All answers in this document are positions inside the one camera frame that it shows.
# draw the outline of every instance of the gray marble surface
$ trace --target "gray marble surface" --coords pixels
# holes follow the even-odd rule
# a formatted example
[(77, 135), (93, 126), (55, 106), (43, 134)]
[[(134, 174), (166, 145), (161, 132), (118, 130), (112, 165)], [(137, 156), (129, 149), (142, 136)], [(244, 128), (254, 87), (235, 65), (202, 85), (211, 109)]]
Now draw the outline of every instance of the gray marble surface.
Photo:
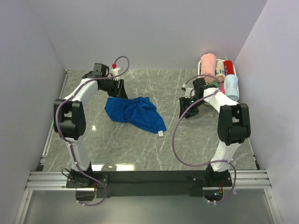
[[(63, 96), (71, 93), (80, 83), (86, 70), (72, 71), (67, 77)], [(173, 155), (171, 136), (179, 116), (179, 97), (182, 84), (197, 75), (196, 70), (130, 70), (122, 78), (129, 98), (149, 97), (165, 121), (164, 137), (139, 129), (131, 124), (113, 122), (104, 106), (107, 93), (98, 91), (84, 106), (86, 132), (85, 147), (94, 170), (186, 170), (194, 169), (181, 164)], [(209, 161), (218, 146), (218, 113), (202, 105), (199, 114), (184, 119), (178, 127), (176, 149), (181, 159), (199, 164)], [(256, 169), (249, 141), (236, 151), (237, 169)], [(53, 133), (44, 171), (70, 168), (71, 159), (65, 143)]]

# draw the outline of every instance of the white wall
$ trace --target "white wall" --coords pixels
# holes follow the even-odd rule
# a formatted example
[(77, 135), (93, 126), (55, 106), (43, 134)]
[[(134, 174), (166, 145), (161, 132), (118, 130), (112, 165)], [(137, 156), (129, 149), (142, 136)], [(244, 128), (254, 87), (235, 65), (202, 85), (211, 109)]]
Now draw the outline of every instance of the white wall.
[(197, 68), (235, 60), (266, 0), (27, 0), (63, 66), (93, 68), (128, 55), (132, 68)]
[(0, 222), (10, 224), (41, 158), (65, 71), (26, 1), (0, 1), (0, 30)]
[(298, 0), (268, 0), (235, 62), (251, 143), (286, 224), (299, 219), (298, 13)]

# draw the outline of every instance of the red object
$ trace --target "red object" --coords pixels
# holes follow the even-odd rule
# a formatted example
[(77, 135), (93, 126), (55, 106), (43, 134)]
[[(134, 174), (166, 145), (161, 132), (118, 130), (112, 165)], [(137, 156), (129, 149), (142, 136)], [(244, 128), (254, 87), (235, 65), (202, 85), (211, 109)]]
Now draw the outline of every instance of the red object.
[(225, 72), (226, 75), (234, 75), (233, 62), (229, 60), (224, 61), (224, 70), (227, 71)]
[(224, 90), (224, 83), (219, 83), (220, 85), (220, 91), (225, 94), (225, 90)]

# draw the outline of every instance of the marble table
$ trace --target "marble table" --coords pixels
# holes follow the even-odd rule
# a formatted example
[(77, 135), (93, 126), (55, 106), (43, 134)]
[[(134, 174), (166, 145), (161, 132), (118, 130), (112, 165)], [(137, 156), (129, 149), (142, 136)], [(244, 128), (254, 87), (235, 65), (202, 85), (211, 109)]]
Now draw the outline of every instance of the marble table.
[[(71, 93), (88, 71), (75, 70), (67, 75), (63, 97)], [(187, 170), (173, 155), (171, 136), (179, 117), (182, 84), (197, 75), (196, 70), (130, 70), (123, 75), (129, 98), (149, 97), (165, 121), (164, 137), (131, 124), (113, 122), (104, 106), (107, 93), (98, 91), (84, 106), (85, 147), (93, 170)], [(182, 120), (176, 135), (176, 149), (181, 159), (199, 164), (209, 161), (218, 146), (218, 113), (210, 106), (199, 107), (199, 114)], [(52, 131), (44, 171), (61, 171), (71, 167), (65, 143)], [(255, 158), (246, 140), (236, 151), (233, 164), (237, 169), (256, 169)]]

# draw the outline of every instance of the towel label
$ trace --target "towel label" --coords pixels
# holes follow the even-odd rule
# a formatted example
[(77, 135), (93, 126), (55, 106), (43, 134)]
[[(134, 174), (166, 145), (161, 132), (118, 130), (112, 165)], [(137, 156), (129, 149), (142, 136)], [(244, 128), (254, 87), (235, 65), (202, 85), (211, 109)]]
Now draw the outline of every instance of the towel label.
[(158, 131), (158, 135), (159, 135), (159, 137), (163, 137), (164, 136), (163, 131)]

